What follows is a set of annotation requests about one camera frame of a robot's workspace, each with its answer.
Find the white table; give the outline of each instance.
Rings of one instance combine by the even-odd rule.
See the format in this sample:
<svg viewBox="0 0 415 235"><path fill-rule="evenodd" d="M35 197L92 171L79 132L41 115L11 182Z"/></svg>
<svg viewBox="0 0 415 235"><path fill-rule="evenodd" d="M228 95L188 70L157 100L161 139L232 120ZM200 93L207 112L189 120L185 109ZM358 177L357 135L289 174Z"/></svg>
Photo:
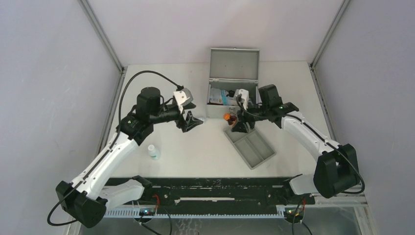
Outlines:
<svg viewBox="0 0 415 235"><path fill-rule="evenodd" d="M160 72L192 92L197 108L195 117L206 116L209 63L130 65L125 83L137 72ZM310 121L329 136L327 124L306 62L260 62L259 86L275 84L283 102L294 103ZM173 95L175 86L154 74L142 74L129 86L124 97L122 117L136 103L144 87L157 87L165 99ZM112 130L118 124L117 113ZM316 163L311 155L290 134L268 121L255 127L268 140L276 155L250 170L223 133L227 123L209 118L203 125L182 133L174 122L154 125L154 132L125 159L113 177L278 177L312 173ZM154 161L147 146L154 144L161 150L161 158Z"/></svg>

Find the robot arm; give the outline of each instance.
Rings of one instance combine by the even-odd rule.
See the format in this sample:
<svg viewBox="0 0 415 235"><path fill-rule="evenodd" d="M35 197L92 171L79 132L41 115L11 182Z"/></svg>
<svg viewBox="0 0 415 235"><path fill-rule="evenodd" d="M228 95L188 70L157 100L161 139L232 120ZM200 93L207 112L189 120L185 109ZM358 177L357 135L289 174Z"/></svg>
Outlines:
<svg viewBox="0 0 415 235"><path fill-rule="evenodd" d="M141 90L133 110L121 120L118 131L93 162L70 183L61 181L56 187L62 209L87 228L95 226L107 209L141 198L144 186L136 179L118 186L104 186L120 163L153 132L154 124L175 121L178 128L187 132L203 123L191 111L186 119L183 117L185 110L196 107L191 103L193 97L188 89L175 91L172 104L160 104L160 98L157 88Z"/></svg>
<svg viewBox="0 0 415 235"><path fill-rule="evenodd" d="M325 136L304 118L294 104L282 103L275 85L259 89L262 105L257 107L246 109L240 104L241 101L247 103L246 92L239 90L236 94L241 110L232 131L247 133L254 128L256 121L267 119L294 136L317 162L314 174L300 175L289 181L291 193L320 193L330 198L359 183L361 176L356 151L350 144L340 145Z"/></svg>

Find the orange object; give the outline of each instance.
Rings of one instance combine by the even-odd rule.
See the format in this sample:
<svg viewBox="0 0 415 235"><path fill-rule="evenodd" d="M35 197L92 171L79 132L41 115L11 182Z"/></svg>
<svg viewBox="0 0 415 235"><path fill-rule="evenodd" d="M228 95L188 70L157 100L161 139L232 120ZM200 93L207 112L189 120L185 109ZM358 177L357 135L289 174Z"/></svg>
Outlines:
<svg viewBox="0 0 415 235"><path fill-rule="evenodd" d="M223 119L225 119L226 121L229 120L231 118L230 114L223 114Z"/></svg>

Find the white bottle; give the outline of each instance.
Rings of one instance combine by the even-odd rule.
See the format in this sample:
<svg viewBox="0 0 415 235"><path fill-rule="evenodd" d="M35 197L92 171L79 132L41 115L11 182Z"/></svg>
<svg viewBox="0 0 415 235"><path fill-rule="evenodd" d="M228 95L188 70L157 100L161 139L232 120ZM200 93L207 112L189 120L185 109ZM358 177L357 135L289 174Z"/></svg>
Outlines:
<svg viewBox="0 0 415 235"><path fill-rule="evenodd" d="M160 158L160 151L151 144L148 146L148 155L150 155L153 160L158 160Z"/></svg>

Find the gray plastic tray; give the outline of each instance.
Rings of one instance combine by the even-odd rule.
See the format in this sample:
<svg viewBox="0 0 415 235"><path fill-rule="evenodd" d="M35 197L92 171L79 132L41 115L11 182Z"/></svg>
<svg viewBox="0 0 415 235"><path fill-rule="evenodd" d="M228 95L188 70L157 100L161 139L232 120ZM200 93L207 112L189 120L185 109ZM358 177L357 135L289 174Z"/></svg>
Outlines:
<svg viewBox="0 0 415 235"><path fill-rule="evenodd" d="M255 129L249 133L240 133L226 128L224 133L250 169L257 168L276 153Z"/></svg>

